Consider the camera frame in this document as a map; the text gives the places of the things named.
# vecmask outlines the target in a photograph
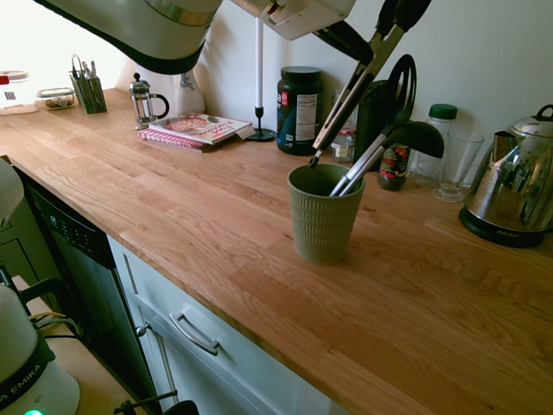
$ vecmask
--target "protein powder container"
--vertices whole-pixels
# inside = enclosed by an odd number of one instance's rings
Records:
[[[278,81],[276,144],[286,153],[308,156],[321,129],[322,82],[316,67],[283,67]]]

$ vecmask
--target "cookbook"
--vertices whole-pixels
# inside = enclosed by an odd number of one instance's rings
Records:
[[[251,122],[190,112],[179,117],[149,123],[152,130],[208,144],[216,144],[234,134],[247,138],[255,134]]]
[[[175,134],[152,130],[151,128],[139,130],[137,131],[137,135],[140,138],[145,138],[148,141],[170,144],[188,150],[199,151],[201,153],[208,151],[214,147],[214,144],[204,143],[203,141],[198,140],[191,140],[189,138],[176,136]]]

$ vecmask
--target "black dishwasher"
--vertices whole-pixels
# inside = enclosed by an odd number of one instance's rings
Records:
[[[61,277],[81,308],[87,347],[136,399],[155,396],[105,233],[17,172]]]

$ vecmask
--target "food container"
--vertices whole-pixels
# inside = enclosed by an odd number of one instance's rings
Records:
[[[36,97],[49,110],[59,110],[75,105],[75,91],[71,88],[43,89]]]
[[[38,110],[36,89],[26,71],[0,71],[0,115]]]

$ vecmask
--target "kettle lid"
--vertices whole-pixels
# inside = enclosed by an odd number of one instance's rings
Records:
[[[547,110],[551,110],[551,115],[543,114]],[[553,105],[546,105],[536,115],[520,119],[511,128],[525,136],[553,138]]]

